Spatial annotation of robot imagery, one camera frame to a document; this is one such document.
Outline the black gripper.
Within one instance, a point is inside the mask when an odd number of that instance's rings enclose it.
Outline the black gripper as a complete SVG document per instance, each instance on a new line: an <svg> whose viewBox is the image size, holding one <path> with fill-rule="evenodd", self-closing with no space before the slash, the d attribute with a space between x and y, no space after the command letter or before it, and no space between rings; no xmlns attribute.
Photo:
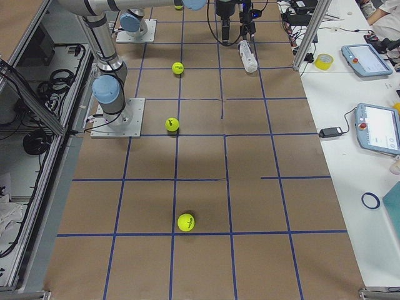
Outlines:
<svg viewBox="0 0 400 300"><path fill-rule="evenodd" d="M251 1L246 0L215 0L215 11L216 14L221 18L221 34L222 43L229 43L229 32L230 32L230 17L235 13L236 5L248 4L251 6ZM242 40L254 41L256 33L256 25L254 21L243 21L240 25L240 36Z"/></svg>

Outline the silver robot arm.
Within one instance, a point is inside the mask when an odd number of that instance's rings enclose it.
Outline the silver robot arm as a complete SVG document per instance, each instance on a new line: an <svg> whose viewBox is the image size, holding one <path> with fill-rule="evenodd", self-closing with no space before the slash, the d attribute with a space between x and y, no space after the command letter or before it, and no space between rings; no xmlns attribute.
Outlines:
<svg viewBox="0 0 400 300"><path fill-rule="evenodd" d="M107 25L105 12L126 11L132 19L129 22L121 22L125 31L138 33L144 25L140 14L145 8L158 8L164 6L182 6L192 11L198 11L204 6L209 6L208 1L60 1L64 9L75 14L82 22L82 28L89 39L91 49L97 55L97 64L102 74L113 73L120 80L119 85L125 82L127 67L118 56L111 33ZM235 13L235 7L241 6L239 20L241 23L240 33L236 40L243 66L247 73L253 73L258 68L258 63L248 40L248 36L254 39L256 25L254 20L262 16L260 10L254 9L251 1L216 1L215 12L221 19L222 39L217 40L223 46L230 46L229 30L230 17Z"/></svg>
<svg viewBox="0 0 400 300"><path fill-rule="evenodd" d="M144 9L128 9L119 17L120 25L130 36L141 37L148 32Z"/></svg>

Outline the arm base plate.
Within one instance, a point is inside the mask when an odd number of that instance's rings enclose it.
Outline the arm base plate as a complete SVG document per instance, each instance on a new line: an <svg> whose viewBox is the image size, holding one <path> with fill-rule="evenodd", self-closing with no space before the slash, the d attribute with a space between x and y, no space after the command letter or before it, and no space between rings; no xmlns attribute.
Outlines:
<svg viewBox="0 0 400 300"><path fill-rule="evenodd" d="M128 43L152 43L156 32L156 19L141 19L140 21L121 19L122 31L118 32L116 42Z"/></svg>
<svg viewBox="0 0 400 300"><path fill-rule="evenodd" d="M103 114L100 105L97 106L99 118L94 120L94 129L91 130L92 138L139 138L143 123L145 99L129 98L121 115L113 121L114 117Z"/></svg>

